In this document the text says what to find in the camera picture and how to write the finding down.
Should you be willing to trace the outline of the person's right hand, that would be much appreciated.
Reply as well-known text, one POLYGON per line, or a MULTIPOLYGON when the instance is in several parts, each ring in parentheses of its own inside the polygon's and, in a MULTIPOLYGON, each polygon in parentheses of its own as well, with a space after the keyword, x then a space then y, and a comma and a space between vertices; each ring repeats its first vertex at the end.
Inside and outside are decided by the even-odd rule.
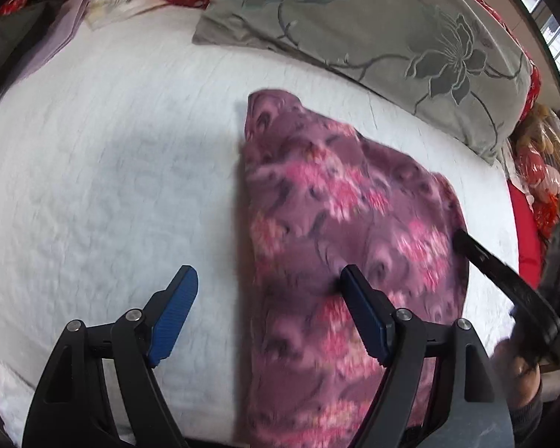
POLYGON ((519 356, 510 339, 496 345, 491 362, 511 411, 526 407, 536 398, 541 385, 539 366, 531 366, 519 356))

